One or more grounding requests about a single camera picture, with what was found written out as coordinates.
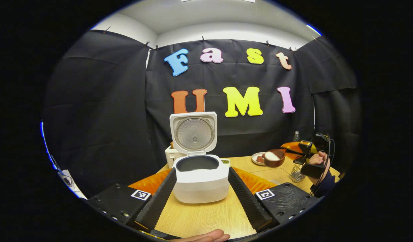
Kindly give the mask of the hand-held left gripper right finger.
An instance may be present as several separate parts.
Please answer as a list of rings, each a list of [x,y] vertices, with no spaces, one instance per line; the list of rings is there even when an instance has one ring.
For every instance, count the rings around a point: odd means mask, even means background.
[[[320,200],[291,183],[252,189],[251,173],[229,168],[228,181],[256,232],[289,223],[314,207]]]

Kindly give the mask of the white printed panel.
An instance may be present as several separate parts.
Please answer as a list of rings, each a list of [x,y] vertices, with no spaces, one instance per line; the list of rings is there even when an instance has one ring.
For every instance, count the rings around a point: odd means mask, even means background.
[[[72,178],[70,172],[68,170],[59,171],[59,176],[62,181],[65,182],[67,187],[78,197],[81,199],[87,200],[87,197],[81,192],[79,187],[76,185],[74,179]]]

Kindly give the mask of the brown wooden spoon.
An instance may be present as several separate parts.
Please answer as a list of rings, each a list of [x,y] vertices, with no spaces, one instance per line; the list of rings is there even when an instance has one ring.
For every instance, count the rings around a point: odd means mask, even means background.
[[[303,158],[302,153],[297,153],[296,151],[291,151],[285,148],[268,150],[262,155],[263,162],[268,167],[279,167],[281,166],[286,158],[291,160],[297,160],[298,158]]]

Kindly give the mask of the white rice cooker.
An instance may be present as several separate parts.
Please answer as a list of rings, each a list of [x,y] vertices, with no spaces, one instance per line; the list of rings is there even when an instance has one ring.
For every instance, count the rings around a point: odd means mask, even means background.
[[[217,114],[188,112],[169,118],[174,148],[182,154],[173,168],[173,193],[179,202],[200,204],[225,199],[229,192],[228,164],[210,154],[217,143]]]

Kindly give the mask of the wire chopstick holder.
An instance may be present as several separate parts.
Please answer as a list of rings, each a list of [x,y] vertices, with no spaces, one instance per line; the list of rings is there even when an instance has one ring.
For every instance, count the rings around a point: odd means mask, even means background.
[[[290,176],[292,177],[295,183],[299,183],[303,181],[303,179],[305,178],[305,175],[301,173],[302,167],[303,165],[294,163],[294,167],[291,170]]]

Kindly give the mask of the black backdrop cloth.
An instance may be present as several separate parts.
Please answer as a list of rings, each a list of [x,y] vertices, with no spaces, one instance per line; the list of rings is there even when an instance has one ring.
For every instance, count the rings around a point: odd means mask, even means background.
[[[220,157],[249,156],[298,131],[334,140],[332,167],[345,172],[361,137],[354,71],[324,37],[293,52],[265,43],[196,40],[157,50],[121,34],[85,33],[57,64],[43,111],[48,150],[91,198],[166,164],[169,117],[215,112]]]

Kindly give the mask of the white toaster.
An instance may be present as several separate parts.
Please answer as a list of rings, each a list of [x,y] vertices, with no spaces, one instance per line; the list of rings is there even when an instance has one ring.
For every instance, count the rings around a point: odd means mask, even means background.
[[[180,153],[172,148],[172,145],[165,149],[165,157],[167,160],[168,168],[172,168],[174,161],[180,157]]]

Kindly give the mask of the white round plate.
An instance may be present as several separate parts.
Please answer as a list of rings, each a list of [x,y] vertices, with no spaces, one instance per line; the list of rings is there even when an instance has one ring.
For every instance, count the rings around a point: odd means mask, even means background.
[[[266,166],[265,163],[264,163],[264,164],[261,164],[261,163],[256,162],[256,158],[257,158],[258,155],[262,156],[262,157],[263,157],[263,160],[264,160],[265,152],[260,152],[260,153],[255,153],[254,155],[251,156],[252,162],[253,162],[254,164],[258,164],[258,165],[260,165],[260,166]]]

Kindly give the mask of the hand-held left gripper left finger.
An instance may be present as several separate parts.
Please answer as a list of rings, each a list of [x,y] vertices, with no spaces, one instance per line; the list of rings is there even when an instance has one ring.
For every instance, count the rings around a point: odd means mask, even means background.
[[[88,199],[87,204],[114,222],[150,233],[157,225],[176,181],[176,169],[172,168],[154,194],[114,184]]]

